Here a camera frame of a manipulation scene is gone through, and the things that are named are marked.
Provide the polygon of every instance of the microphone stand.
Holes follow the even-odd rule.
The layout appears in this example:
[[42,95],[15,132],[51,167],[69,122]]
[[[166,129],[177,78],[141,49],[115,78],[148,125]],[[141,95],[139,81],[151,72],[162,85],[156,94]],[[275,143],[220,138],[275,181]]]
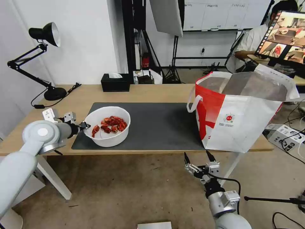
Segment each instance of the microphone stand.
[[289,199],[270,199],[270,198],[254,198],[254,197],[244,197],[245,201],[248,200],[258,200],[258,201],[269,201],[269,202],[280,202],[280,203],[290,203],[298,205],[299,209],[305,213],[305,192],[299,198],[289,198]]

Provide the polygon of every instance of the bag handle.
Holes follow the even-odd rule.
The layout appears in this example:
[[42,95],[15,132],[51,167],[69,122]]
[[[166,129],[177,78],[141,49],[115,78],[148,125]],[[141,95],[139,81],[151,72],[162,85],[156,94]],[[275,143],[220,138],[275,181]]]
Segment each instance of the bag handle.
[[193,102],[192,107],[190,108],[190,102],[191,102],[192,94],[194,93],[194,91],[195,91],[195,86],[192,88],[192,90],[191,90],[191,92],[190,92],[190,96],[189,96],[188,101],[187,101],[187,104],[186,104],[186,108],[187,108],[187,111],[188,111],[189,113],[192,113],[194,110],[196,110],[199,101],[202,101],[202,100],[203,100],[202,96],[197,95],[196,98],[195,98],[195,100],[194,100],[194,102]]

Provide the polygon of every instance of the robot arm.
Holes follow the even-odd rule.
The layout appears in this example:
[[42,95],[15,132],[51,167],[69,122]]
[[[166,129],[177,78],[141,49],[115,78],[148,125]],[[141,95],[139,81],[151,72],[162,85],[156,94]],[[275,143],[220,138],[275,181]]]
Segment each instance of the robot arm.
[[191,164],[188,156],[184,153],[185,169],[194,177],[200,179],[206,191],[206,198],[209,200],[210,210],[215,220],[217,229],[251,229],[250,224],[242,216],[234,214],[240,196],[236,191],[225,191],[217,178],[220,171],[220,162],[206,151],[209,163],[203,166]]
[[73,112],[59,118],[57,111],[50,108],[43,111],[43,116],[45,120],[32,122],[25,127],[21,149],[10,153],[0,163],[0,219],[37,167],[36,155],[65,146],[66,139],[90,127],[85,122],[75,124]]

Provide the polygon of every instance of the lamp base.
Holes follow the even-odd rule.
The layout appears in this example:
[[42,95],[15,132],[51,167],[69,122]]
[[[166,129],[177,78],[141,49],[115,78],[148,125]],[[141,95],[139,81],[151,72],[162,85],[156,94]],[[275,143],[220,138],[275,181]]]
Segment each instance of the lamp base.
[[48,88],[44,93],[44,98],[48,101],[54,101],[64,98],[67,95],[67,91],[61,87]]

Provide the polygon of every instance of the white bowl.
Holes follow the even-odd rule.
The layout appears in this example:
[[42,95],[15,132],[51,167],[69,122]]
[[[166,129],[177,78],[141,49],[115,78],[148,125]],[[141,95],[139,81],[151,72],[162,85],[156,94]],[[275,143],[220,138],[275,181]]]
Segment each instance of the white bowl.
[[[127,127],[122,132],[118,131],[117,133],[105,133],[103,130],[99,130],[95,134],[95,137],[92,137],[92,129],[95,125],[101,126],[101,121],[104,118],[109,118],[110,116],[117,116],[124,119],[127,123]],[[92,113],[90,113],[86,118],[85,122],[90,124],[91,127],[87,130],[84,130],[84,133],[87,137],[91,138],[95,144],[102,147],[112,147],[120,144],[128,135],[128,129],[130,125],[130,114],[121,107],[102,107]]]

